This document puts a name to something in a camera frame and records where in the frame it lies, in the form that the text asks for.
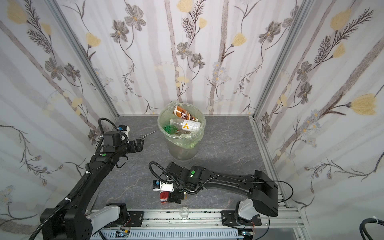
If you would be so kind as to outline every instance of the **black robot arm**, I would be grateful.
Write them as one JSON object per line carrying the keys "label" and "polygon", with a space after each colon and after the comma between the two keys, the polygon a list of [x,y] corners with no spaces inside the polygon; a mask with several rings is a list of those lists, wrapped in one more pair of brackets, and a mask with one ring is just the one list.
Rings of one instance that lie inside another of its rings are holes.
{"label": "black robot arm", "polygon": [[86,208],[103,179],[118,166],[121,157],[126,154],[142,151],[144,140],[129,141],[125,134],[126,126],[116,131],[102,132],[103,137],[96,148],[96,153],[85,165],[86,173],[79,180],[65,199],[55,208],[45,209],[40,216],[41,224],[32,233],[30,240],[35,239],[40,230],[44,240],[84,240],[91,237],[93,223],[85,216]]}
{"label": "black robot arm", "polygon": [[[171,181],[159,178],[152,169],[159,167]],[[278,186],[264,172],[255,171],[249,175],[222,174],[201,166],[191,169],[171,162],[166,169],[156,162],[149,163],[149,169],[159,181],[173,182],[174,189],[188,194],[197,194],[201,189],[222,189],[241,194],[253,201],[256,211],[271,217],[278,215]]]}

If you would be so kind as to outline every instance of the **marble-pattern floor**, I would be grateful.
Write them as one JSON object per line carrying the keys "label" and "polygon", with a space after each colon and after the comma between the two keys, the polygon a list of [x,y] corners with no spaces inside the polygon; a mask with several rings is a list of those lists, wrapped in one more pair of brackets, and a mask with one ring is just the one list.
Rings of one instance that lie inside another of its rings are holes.
{"label": "marble-pattern floor", "polygon": [[[198,165],[215,172],[240,175],[253,174],[254,170],[265,171],[248,117],[206,117],[206,120],[199,152],[190,160],[179,161],[169,154],[165,138],[157,127],[157,117],[119,117],[116,125],[130,127],[130,140],[157,131],[145,138],[142,152],[128,154],[128,162],[120,169],[114,168],[104,179],[93,209],[101,209],[111,202],[125,202],[128,209],[235,208],[244,196],[210,189],[188,195],[181,204],[161,204],[159,192],[152,190],[155,177],[148,169],[150,161],[163,167],[173,161],[186,168]],[[155,166],[154,170],[158,174],[161,172]]]}

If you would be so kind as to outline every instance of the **trash can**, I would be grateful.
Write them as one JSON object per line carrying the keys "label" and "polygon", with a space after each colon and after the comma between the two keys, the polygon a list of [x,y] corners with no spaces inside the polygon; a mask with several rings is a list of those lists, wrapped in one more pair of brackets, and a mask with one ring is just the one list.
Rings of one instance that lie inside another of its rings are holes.
{"label": "trash can", "polygon": [[[179,118],[173,114],[176,106],[184,108],[192,116],[195,116],[197,119],[199,119],[201,126],[198,131],[191,132],[189,134],[181,134],[178,136],[171,135],[164,130],[164,126],[169,124],[169,120],[171,118]],[[188,160],[197,154],[197,151],[199,150],[199,143],[203,138],[205,128],[205,117],[197,107],[188,103],[171,102],[165,107],[163,111],[161,111],[157,119],[157,125],[166,138],[168,150],[172,157],[178,160]]]}

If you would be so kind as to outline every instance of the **green plastic bag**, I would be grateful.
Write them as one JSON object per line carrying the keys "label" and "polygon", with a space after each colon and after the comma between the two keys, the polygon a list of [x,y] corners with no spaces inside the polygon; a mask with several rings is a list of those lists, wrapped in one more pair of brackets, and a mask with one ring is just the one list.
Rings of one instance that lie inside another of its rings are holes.
{"label": "green plastic bag", "polygon": [[[187,110],[192,116],[195,116],[199,119],[201,123],[200,129],[196,132],[191,132],[190,134],[181,134],[181,135],[170,135],[164,130],[164,126],[169,124],[171,118],[179,119],[176,115],[173,114],[173,111],[176,106],[180,106]],[[205,128],[205,117],[203,113],[195,106],[188,103],[179,103],[177,101],[169,103],[163,111],[161,111],[158,119],[157,125],[159,126],[160,131],[164,134],[165,138],[172,142],[173,144],[185,148],[192,149],[194,148],[203,138],[204,128]]]}

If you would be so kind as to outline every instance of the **floral wallpaper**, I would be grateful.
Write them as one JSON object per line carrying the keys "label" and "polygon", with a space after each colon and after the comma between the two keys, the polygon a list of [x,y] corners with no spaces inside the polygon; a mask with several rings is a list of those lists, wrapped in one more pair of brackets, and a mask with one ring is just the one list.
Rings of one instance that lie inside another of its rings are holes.
{"label": "floral wallpaper", "polygon": [[296,0],[58,0],[120,114],[253,114]]}
{"label": "floral wallpaper", "polygon": [[113,115],[44,2],[0,6],[0,238],[27,239],[84,173],[99,117]]}
{"label": "floral wallpaper", "polygon": [[313,240],[361,239],[363,219],[384,217],[383,11],[315,1],[257,116]]}

